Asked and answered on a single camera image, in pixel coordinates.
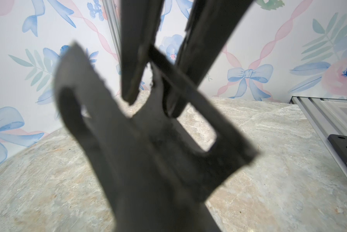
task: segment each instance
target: marble surface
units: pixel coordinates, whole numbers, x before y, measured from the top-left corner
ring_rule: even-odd
[[[140,94],[133,115],[144,103]],[[347,231],[347,179],[297,105],[212,98],[261,151],[206,205],[223,232]],[[187,107],[180,122],[203,147],[215,134]],[[91,166],[64,129],[0,165],[1,231],[111,231]]]

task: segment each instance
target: metal frame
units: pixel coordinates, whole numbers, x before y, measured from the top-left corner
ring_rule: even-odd
[[[322,101],[322,106],[328,110],[340,126],[347,131],[347,115],[340,108],[333,106],[331,103],[332,101]]]
[[[292,102],[300,107],[301,111],[305,114],[306,118],[309,120],[310,124],[317,132],[323,144],[331,153],[332,157],[334,158],[334,160],[336,161],[336,163],[341,168],[341,170],[347,178],[347,166],[342,161],[342,159],[337,154],[334,147],[328,140],[330,134],[347,136],[347,131],[341,131],[338,128],[339,124],[335,124],[333,121],[330,120],[332,116],[328,116],[329,114],[325,114],[321,110],[321,108],[319,108],[319,104],[316,104],[319,101],[319,98],[307,98],[298,96],[292,97]]]
[[[115,11],[114,0],[103,0],[103,5],[108,20],[111,37],[113,39],[115,53],[118,60],[121,60],[121,41],[120,41],[120,23],[117,18],[117,12]]]
[[[321,98],[324,101],[341,101],[341,102],[347,102],[347,99],[333,99],[333,98]]]
[[[332,122],[334,126],[336,126],[336,130],[340,131],[343,135],[347,135],[347,130],[340,124],[340,122],[327,110],[323,104],[322,100],[319,98],[312,98],[313,102],[317,105],[317,107],[322,111],[322,114],[327,116],[328,119]]]

